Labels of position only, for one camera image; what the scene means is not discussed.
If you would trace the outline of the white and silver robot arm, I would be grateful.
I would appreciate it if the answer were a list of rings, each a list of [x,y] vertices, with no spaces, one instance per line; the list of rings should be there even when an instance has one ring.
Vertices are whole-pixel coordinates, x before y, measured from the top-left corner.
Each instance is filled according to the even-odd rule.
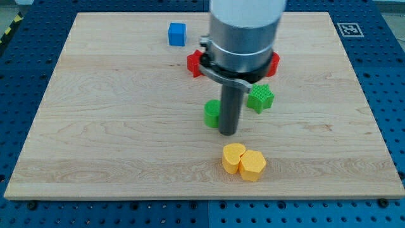
[[[227,90],[249,93],[267,73],[286,0],[211,0],[199,69]]]

